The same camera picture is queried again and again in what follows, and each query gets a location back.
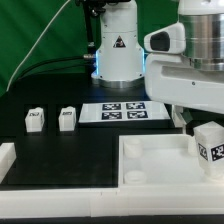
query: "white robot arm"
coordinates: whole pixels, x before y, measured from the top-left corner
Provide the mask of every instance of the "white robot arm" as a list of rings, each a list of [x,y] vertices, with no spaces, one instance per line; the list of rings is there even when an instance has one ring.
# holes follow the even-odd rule
[[[145,37],[152,100],[224,114],[224,3],[180,0],[178,23]]]

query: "block with marker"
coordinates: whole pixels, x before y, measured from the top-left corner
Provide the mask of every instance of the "block with marker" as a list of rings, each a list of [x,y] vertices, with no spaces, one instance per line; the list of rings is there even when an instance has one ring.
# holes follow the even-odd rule
[[[60,131],[74,131],[76,124],[76,110],[74,107],[62,108],[59,120]]]
[[[41,132],[44,121],[43,108],[37,107],[36,109],[29,110],[25,119],[27,132]]]

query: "sticker on block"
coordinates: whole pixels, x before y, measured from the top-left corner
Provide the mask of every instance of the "sticker on block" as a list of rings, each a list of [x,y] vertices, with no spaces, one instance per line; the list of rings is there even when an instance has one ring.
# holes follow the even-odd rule
[[[208,161],[208,154],[207,154],[206,148],[204,146],[202,146],[201,144],[198,144],[198,146],[199,146],[200,155]]]
[[[224,158],[224,145],[220,145],[211,149],[212,161],[217,161]]]

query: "small white block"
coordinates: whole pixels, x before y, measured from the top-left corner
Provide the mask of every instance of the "small white block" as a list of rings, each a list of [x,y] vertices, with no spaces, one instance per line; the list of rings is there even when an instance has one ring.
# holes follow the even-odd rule
[[[25,122],[27,132],[41,132],[44,126],[44,110],[39,107],[29,110]]]
[[[141,140],[138,138],[126,139],[124,141],[124,154],[127,158],[140,158],[143,154]]]
[[[74,131],[76,123],[76,110],[74,107],[62,108],[59,120],[60,131]]]
[[[0,146],[0,183],[8,173],[16,159],[14,143],[4,143]]]

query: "black cable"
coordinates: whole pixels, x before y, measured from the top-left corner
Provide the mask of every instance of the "black cable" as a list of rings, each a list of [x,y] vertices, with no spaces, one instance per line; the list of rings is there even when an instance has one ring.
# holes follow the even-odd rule
[[[56,62],[63,62],[63,61],[81,60],[81,59],[83,59],[83,56],[73,56],[73,57],[65,57],[65,58],[56,58],[56,59],[45,60],[45,61],[36,63],[34,65],[31,65],[27,69],[23,70],[18,78],[20,78],[20,77],[22,78],[28,72],[34,70],[35,68],[43,66],[43,65],[52,64],[52,63],[56,63]]]
[[[62,67],[62,68],[56,68],[56,69],[49,69],[49,70],[44,70],[44,71],[41,71],[41,72],[37,72],[37,73],[31,73],[27,76],[23,76],[23,77],[20,77],[19,79],[17,79],[17,81],[21,80],[21,79],[24,79],[26,77],[29,77],[29,76],[33,76],[33,75],[39,75],[39,74],[43,74],[43,73],[48,73],[48,72],[54,72],[54,71],[60,71],[60,70],[64,70],[64,69],[69,69],[69,68],[76,68],[76,67],[82,67],[82,66],[93,66],[93,64],[77,64],[77,65],[72,65],[72,66],[67,66],[67,67]]]

